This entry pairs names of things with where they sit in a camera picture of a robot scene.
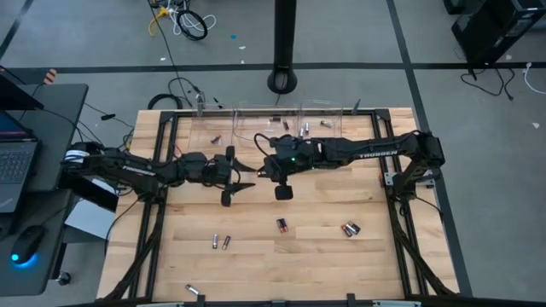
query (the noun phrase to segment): laptop keyboard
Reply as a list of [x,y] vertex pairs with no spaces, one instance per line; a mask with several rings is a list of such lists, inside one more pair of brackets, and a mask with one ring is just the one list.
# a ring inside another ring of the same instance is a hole
[[0,150],[0,184],[21,183],[30,163],[31,153]]

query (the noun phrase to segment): black desk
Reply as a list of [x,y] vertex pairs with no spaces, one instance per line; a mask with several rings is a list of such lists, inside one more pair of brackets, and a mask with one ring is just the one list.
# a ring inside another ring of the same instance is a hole
[[[32,94],[37,85],[21,85]],[[43,85],[34,94],[44,108],[58,113],[78,123],[79,115],[87,96],[87,84],[52,84]],[[20,118],[22,111],[9,112],[15,119]],[[44,111],[26,111],[21,123],[42,142],[34,169],[34,175],[25,187],[27,192],[52,191],[57,188],[61,179],[61,164],[68,146],[72,143],[74,127],[65,119]]]
[[[0,241],[0,297],[39,295],[44,292],[51,277],[58,251],[61,247],[64,220],[74,204],[70,190],[56,190],[24,195],[20,227],[14,235]],[[47,232],[42,239],[36,258],[28,265],[17,266],[11,261],[11,249],[19,234],[28,226],[38,225],[62,207],[67,206],[46,224]]]

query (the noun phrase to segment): wooden tabletop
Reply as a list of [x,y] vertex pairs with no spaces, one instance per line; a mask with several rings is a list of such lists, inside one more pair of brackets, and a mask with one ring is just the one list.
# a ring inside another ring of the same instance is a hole
[[[415,129],[411,108],[391,108],[395,135]],[[131,152],[152,157],[160,111],[141,111],[136,122]],[[315,119],[311,136],[373,138],[371,120],[365,116],[339,117],[333,130]],[[288,119],[290,124],[296,119]],[[267,118],[239,119],[235,135],[231,118],[180,119],[177,146],[184,152],[223,154],[235,145],[238,160],[259,168],[264,156],[251,139],[256,132],[282,135]],[[210,140],[222,135],[221,143]],[[401,158],[405,167],[410,161]],[[242,173],[242,182],[257,185],[236,194],[231,207],[220,205],[220,190],[185,183],[170,188],[161,239],[154,301],[195,301],[185,290],[191,284],[211,301],[340,300],[347,293],[357,299],[402,298],[403,291],[393,245],[385,192],[380,185],[379,160],[366,159],[334,171],[308,171],[288,179],[294,197],[275,200],[275,184]],[[417,194],[435,203],[431,189]],[[136,196],[119,200],[117,214]],[[444,284],[457,291],[453,265],[438,212],[419,200],[410,202],[421,255]],[[142,205],[133,207],[115,225],[102,271],[97,297],[108,294],[133,261],[142,217]],[[277,218],[289,231],[281,233]],[[362,229],[347,238],[340,225],[353,221]],[[212,249],[212,236],[221,246],[231,236],[227,250]],[[406,253],[414,293],[415,271]],[[143,295],[148,263],[143,266],[139,294]]]

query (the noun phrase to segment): pole base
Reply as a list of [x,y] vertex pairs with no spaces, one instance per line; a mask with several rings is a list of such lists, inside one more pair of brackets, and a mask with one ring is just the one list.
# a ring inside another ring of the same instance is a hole
[[288,94],[296,89],[298,78],[293,69],[274,66],[273,71],[267,78],[267,86],[276,94]]

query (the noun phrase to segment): robotic arm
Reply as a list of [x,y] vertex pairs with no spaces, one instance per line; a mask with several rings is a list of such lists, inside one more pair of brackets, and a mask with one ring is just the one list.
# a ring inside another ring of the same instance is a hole
[[235,170],[248,171],[235,159],[235,148],[226,154],[207,159],[203,153],[184,153],[170,162],[155,162],[117,148],[104,148],[97,143],[76,143],[67,152],[65,171],[78,176],[100,176],[134,189],[140,200],[158,202],[162,197],[159,185],[178,187],[184,182],[202,183],[223,190],[222,206],[230,206],[231,195],[254,183],[232,182]]
[[292,188],[287,185],[290,175],[312,169],[337,169],[359,159],[395,155],[410,157],[411,163],[403,173],[392,179],[394,195],[399,199],[411,200],[415,198],[415,184],[425,172],[439,169],[445,163],[439,139],[419,131],[367,141],[350,141],[344,137],[302,140],[290,135],[271,139],[260,134],[257,136],[267,139],[276,150],[276,154],[264,159],[264,166],[258,170],[258,175],[280,184],[275,191],[278,200],[293,197]]

